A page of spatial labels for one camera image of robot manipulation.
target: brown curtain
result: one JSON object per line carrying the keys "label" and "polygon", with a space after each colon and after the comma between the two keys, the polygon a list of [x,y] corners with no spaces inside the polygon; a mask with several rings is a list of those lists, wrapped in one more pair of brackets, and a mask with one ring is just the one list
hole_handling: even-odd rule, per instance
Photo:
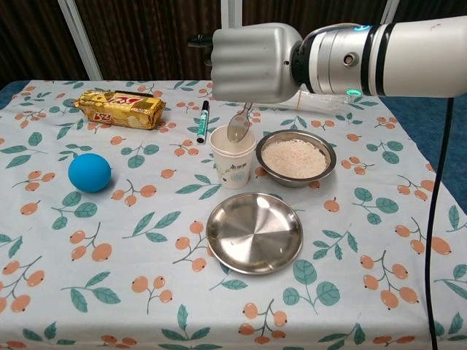
{"label": "brown curtain", "polygon": [[87,79],[55,0],[0,1],[0,88],[25,79]]}
{"label": "brown curtain", "polygon": [[394,22],[434,20],[467,15],[466,0],[401,0]]}
{"label": "brown curtain", "polygon": [[243,25],[280,22],[302,37],[335,23],[379,24],[385,0],[243,0]]}
{"label": "brown curtain", "polygon": [[75,0],[104,79],[209,79],[187,38],[220,28],[219,0]]}

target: blue ball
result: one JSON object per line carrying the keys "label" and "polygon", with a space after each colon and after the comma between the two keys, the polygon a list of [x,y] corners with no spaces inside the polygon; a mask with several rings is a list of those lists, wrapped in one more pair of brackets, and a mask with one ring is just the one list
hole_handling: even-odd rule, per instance
{"label": "blue ball", "polygon": [[78,190],[98,192],[110,181],[110,165],[100,155],[85,153],[73,159],[68,178]]}

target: metal bowl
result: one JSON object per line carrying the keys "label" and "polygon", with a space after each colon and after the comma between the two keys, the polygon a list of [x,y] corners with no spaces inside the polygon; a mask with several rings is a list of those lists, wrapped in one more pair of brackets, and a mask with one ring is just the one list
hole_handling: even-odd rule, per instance
{"label": "metal bowl", "polygon": [[214,208],[206,237],[222,264],[237,272],[263,275],[296,258],[303,230],[297,213],[284,201],[263,193],[241,193]]}
{"label": "metal bowl", "polygon": [[[277,173],[264,163],[263,149],[265,149],[268,145],[274,142],[288,141],[292,139],[299,139],[313,144],[325,156],[327,166],[321,174],[305,179],[294,179],[293,177],[283,176]],[[272,177],[274,181],[287,187],[307,186],[310,182],[322,179],[323,177],[329,175],[336,166],[336,153],[334,152],[333,147],[326,140],[312,133],[307,133],[306,131],[299,130],[279,130],[264,136],[258,142],[258,145],[256,147],[256,158],[258,159],[264,170],[266,170],[266,172]]]}

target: white paper cup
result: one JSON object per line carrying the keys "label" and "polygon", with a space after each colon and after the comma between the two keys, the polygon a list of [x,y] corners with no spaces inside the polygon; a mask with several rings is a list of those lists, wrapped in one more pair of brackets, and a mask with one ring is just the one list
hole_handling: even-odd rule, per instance
{"label": "white paper cup", "polygon": [[242,188],[250,178],[251,163],[256,146],[256,138],[251,130],[240,142],[230,142],[227,138],[227,125],[220,126],[211,133],[209,143],[216,164],[219,182],[232,190]]}

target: rice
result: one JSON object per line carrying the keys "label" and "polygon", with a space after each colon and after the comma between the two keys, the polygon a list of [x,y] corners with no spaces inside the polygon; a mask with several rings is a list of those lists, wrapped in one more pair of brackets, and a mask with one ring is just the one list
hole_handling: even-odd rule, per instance
{"label": "rice", "polygon": [[294,179],[306,179],[326,169],[326,158],[313,144],[299,139],[278,141],[262,152],[264,163],[273,171]]}

